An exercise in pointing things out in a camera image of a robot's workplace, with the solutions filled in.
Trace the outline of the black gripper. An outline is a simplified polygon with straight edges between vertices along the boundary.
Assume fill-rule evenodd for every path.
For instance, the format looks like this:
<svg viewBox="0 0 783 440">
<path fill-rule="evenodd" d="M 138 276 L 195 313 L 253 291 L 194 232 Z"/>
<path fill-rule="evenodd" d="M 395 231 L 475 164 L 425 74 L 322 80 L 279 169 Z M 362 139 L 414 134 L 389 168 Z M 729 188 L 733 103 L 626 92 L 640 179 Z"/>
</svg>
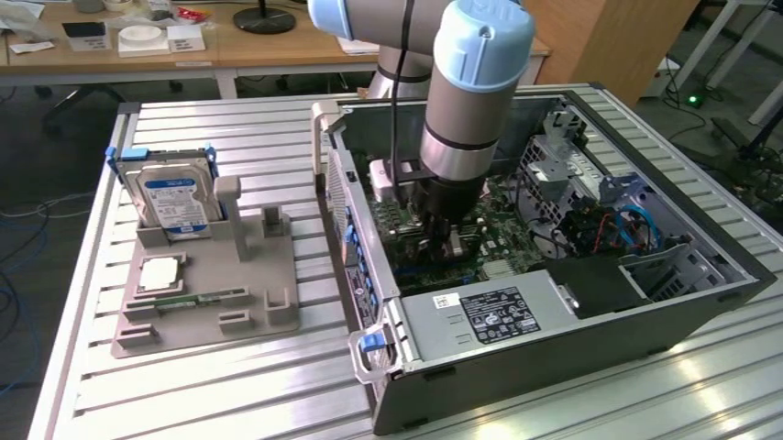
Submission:
<svg viewBox="0 0 783 440">
<path fill-rule="evenodd" d="M 427 235 L 427 254 L 437 262 L 451 260 L 445 245 L 451 227 L 461 225 L 475 208 L 486 177 L 469 181 L 451 181 L 441 177 L 421 181 L 421 219 Z"/>
</svg>

